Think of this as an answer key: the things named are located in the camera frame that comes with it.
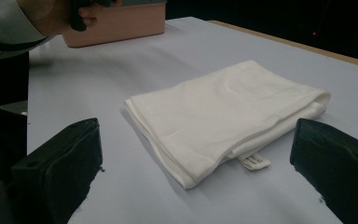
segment dark background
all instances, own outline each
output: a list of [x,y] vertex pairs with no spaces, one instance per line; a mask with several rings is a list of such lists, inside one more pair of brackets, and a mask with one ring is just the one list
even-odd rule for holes
[[358,59],[358,0],[167,0],[166,19],[222,21]]

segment black strap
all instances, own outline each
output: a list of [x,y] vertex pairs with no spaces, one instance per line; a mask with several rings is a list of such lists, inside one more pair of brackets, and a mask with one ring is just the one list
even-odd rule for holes
[[0,51],[19,51],[19,50],[25,50],[33,48],[39,44],[41,44],[43,41],[47,39],[43,38],[34,42],[28,42],[28,43],[21,43],[21,44],[2,44],[0,43]]

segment folded cloth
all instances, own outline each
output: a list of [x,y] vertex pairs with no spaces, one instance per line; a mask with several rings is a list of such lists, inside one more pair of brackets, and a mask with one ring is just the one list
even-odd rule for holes
[[191,189],[222,162],[251,156],[294,129],[299,118],[319,117],[329,100],[327,91],[247,61],[124,103],[164,167]]

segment folded towel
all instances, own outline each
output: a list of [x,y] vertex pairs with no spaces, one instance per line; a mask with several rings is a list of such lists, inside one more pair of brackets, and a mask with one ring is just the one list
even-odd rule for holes
[[330,93],[254,61],[132,96],[125,106],[168,172],[191,189],[219,164],[251,156],[325,111]]

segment person's arm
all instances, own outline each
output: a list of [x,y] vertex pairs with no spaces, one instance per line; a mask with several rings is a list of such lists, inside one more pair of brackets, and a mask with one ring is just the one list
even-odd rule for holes
[[[71,29],[69,4],[69,0],[0,0],[0,45],[14,46],[0,49],[0,59],[20,55]],[[79,9],[79,15],[91,26],[102,10],[93,4]],[[33,42],[35,46],[16,48]]]

